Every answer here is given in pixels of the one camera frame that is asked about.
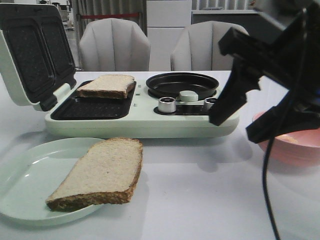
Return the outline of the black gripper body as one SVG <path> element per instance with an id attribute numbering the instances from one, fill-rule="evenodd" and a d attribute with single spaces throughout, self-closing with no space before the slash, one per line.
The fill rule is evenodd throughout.
<path id="1" fill-rule="evenodd" d="M 261 71 L 288 91 L 293 107 L 320 111 L 320 5 L 311 1 L 270 44 L 230 28 L 218 43 L 220 53 Z"/>

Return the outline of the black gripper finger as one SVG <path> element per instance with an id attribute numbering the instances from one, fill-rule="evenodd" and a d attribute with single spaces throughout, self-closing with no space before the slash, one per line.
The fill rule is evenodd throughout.
<path id="1" fill-rule="evenodd" d="M 208 110 L 209 122 L 220 126 L 247 103 L 247 92 L 259 90 L 262 72 L 247 62 L 235 59 L 222 92 Z"/>
<path id="2" fill-rule="evenodd" d="M 255 119 L 247 128 L 248 139 L 257 144 L 276 136 L 320 127 L 320 114 L 309 110 L 299 111 L 282 100 Z"/>

